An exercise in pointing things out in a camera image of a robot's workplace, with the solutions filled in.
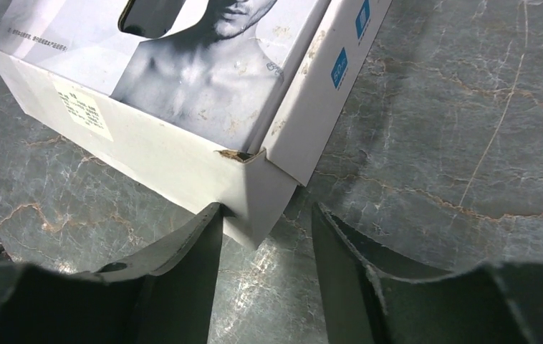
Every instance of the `sticker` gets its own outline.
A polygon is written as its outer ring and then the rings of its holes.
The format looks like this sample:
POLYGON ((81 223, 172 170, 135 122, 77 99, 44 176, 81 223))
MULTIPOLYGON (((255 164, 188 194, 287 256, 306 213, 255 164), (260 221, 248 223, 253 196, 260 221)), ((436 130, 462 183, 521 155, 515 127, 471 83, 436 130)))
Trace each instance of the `sticker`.
POLYGON ((362 38, 362 35, 365 33, 368 23, 370 22, 370 4, 369 0, 365 0, 365 3, 362 4, 362 8, 358 13, 358 18, 356 18, 356 34, 358 39, 362 38))
POLYGON ((339 57, 335 62, 335 66, 330 73, 332 77, 332 83, 335 84, 335 88, 339 89, 341 83, 343 82, 343 77, 345 76, 345 71, 347 71, 347 53, 345 48, 341 49, 339 57))
POLYGON ((54 88, 57 89, 59 96, 74 122, 90 129, 91 131, 113 141, 111 133, 105 124, 97 102, 74 89, 71 86, 55 82, 54 88))

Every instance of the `man's chin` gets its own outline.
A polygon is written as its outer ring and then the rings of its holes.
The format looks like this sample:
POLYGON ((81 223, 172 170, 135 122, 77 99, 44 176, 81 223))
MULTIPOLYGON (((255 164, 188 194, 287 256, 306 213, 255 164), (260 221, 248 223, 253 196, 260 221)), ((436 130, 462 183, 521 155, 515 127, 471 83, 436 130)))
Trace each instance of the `man's chin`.
POLYGON ((243 34, 244 30, 242 28, 226 27, 225 25, 223 25, 222 27, 216 27, 215 33, 218 37, 218 40, 225 40, 232 39, 243 34))

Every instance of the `blue logo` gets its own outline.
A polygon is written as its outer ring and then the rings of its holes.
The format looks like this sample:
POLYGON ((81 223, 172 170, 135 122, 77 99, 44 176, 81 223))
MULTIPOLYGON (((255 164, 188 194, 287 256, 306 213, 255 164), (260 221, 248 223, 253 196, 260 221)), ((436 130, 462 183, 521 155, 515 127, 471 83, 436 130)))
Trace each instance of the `blue logo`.
POLYGON ((347 70, 347 53, 345 48, 341 49, 339 57, 335 62, 335 66, 332 68, 330 76, 332 77, 332 83, 335 84, 335 88, 339 88, 341 81, 343 81, 343 76, 345 75, 345 70, 347 70))
POLYGON ((365 33, 366 26, 370 19, 370 4, 369 0, 365 0, 365 3, 362 4, 362 8, 358 13, 358 18, 356 18, 356 33, 358 34, 358 39, 362 37, 362 34, 365 33))

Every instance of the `gray marble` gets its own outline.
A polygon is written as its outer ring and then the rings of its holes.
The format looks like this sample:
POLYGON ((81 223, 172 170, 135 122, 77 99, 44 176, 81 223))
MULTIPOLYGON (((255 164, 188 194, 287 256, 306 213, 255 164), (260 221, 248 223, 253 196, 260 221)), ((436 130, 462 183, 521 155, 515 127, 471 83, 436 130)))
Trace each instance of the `gray marble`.
MULTIPOLYGON (((211 343, 327 342, 313 201, 437 267, 543 259, 543 0, 394 0, 308 187, 259 250, 225 239, 211 343)), ((13 258, 96 269, 190 216, 25 115, 0 79, 13 258)))

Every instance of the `dark metal bracket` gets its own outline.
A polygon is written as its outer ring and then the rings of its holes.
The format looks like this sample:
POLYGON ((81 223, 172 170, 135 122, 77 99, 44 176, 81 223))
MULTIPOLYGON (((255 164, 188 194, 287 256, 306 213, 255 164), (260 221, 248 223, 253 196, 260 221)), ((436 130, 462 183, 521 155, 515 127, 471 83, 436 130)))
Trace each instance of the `dark metal bracket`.
POLYGON ((320 204, 312 238, 331 344, 543 343, 543 263, 447 272, 384 247, 320 204))
POLYGON ((0 263, 0 343, 206 343, 221 206, 97 272, 0 263))

